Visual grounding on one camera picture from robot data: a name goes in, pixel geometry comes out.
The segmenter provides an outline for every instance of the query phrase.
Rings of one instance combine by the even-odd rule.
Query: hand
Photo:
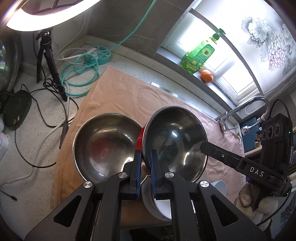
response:
[[[238,198],[235,199],[234,205],[249,219],[253,221],[253,223],[258,224],[262,220],[268,218],[272,213],[277,210],[278,201],[273,196],[268,196],[263,198],[258,205],[258,208],[253,211],[250,206],[252,203],[252,199],[256,196],[258,192],[257,187],[252,185],[251,183],[247,183],[242,187],[239,192]],[[269,225],[270,219],[265,223],[261,224],[259,228],[264,231]]]

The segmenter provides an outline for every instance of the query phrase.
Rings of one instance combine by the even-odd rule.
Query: coiled teal cord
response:
[[[139,27],[142,25],[142,23],[144,22],[144,20],[146,19],[146,17],[148,16],[148,14],[150,13],[151,9],[153,8],[154,4],[156,3],[157,0],[153,0],[153,2],[151,3],[150,7],[148,8],[148,10],[146,11],[145,15],[143,16],[143,18],[141,19],[141,21],[138,23],[138,25],[135,27],[135,29],[125,38],[123,39],[122,41],[120,41],[118,44],[114,45],[112,48],[110,48],[109,50],[107,50],[105,52],[105,54],[108,54],[109,52],[111,52],[113,49],[117,48],[119,45],[121,45],[122,43],[124,43],[130,36],[132,36],[138,29]],[[87,64],[87,63],[84,63],[83,66],[80,66],[80,67],[77,67],[77,62],[80,58],[82,58],[83,56],[85,55],[88,55],[92,58],[95,59],[95,62],[92,63],[92,64]],[[67,65],[63,71],[62,71],[62,79],[61,79],[61,82],[62,82],[62,85],[64,82],[67,82],[68,85],[70,86],[74,86],[74,87],[82,87],[82,86],[86,86],[86,85],[89,85],[91,84],[92,82],[94,82],[98,77],[99,77],[99,63],[98,63],[98,59],[102,58],[104,55],[101,55],[100,57],[96,58],[94,55],[90,54],[90,53],[84,53],[84,54],[81,54],[74,62],[74,64],[69,64]],[[70,70],[70,71],[67,71],[69,67],[73,66],[73,69]],[[66,77],[72,73],[72,72],[75,72],[76,74],[82,74],[84,73],[85,71],[89,70],[90,68],[93,68],[95,70],[95,74],[94,76],[87,82],[85,83],[82,83],[82,84],[73,84],[73,83],[70,83],[66,80]],[[84,96],[86,95],[88,92],[90,91],[87,90],[85,92],[82,92],[82,93],[79,93],[79,94],[74,94],[74,93],[70,93],[70,92],[67,92],[66,91],[66,94],[67,95],[70,95],[70,96],[76,96],[76,97],[80,97],[80,96]]]

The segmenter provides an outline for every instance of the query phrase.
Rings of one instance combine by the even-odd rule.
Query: tripod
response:
[[[36,40],[41,38],[40,41],[40,49],[38,52],[38,61],[37,61],[37,83],[40,82],[40,74],[41,74],[41,63],[42,63],[42,56],[46,59],[50,74],[52,75],[53,84],[56,86],[56,89],[60,93],[63,101],[67,101],[67,95],[65,93],[65,89],[62,86],[61,79],[59,78],[59,73],[57,72],[57,67],[54,62],[54,57],[52,54],[52,28],[42,30],[38,33]]]

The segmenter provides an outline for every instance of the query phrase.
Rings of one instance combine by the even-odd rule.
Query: faucet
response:
[[[220,129],[222,132],[226,132],[228,130],[232,130],[235,129],[234,128],[228,128],[228,125],[226,123],[226,119],[228,119],[230,116],[234,115],[236,112],[238,112],[239,110],[247,107],[248,105],[252,104],[255,101],[263,101],[266,104],[266,111],[264,112],[264,114],[257,119],[257,122],[254,125],[251,126],[244,126],[241,131],[242,131],[242,135],[246,135],[249,133],[250,129],[253,128],[254,126],[262,123],[263,121],[265,121],[268,118],[268,113],[270,110],[270,103],[268,101],[268,99],[264,96],[254,96],[251,97],[249,99],[247,99],[246,101],[244,101],[243,103],[241,103],[239,106],[235,107],[234,109],[232,109],[229,112],[225,112],[224,114],[216,117],[214,120],[217,121],[220,124]]]

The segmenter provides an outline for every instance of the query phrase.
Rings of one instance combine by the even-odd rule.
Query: green pump bottle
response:
[[[206,60],[215,51],[214,46],[221,34],[225,34],[222,29],[219,29],[217,34],[213,34],[210,40],[203,40],[194,50],[188,51],[181,59],[181,67],[189,73],[194,74],[200,70]]]

